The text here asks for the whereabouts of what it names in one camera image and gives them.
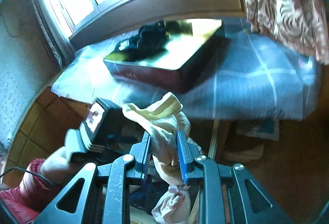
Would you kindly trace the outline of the left hand of person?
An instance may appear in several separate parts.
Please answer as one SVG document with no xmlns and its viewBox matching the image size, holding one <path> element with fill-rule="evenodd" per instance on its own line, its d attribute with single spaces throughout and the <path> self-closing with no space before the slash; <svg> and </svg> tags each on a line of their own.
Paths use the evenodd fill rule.
<svg viewBox="0 0 329 224">
<path fill-rule="evenodd" d="M 70 163 L 66 158 L 66 147 L 63 146 L 53 152 L 40 166 L 40 175 L 54 184 L 67 184 L 84 163 Z"/>
</svg>

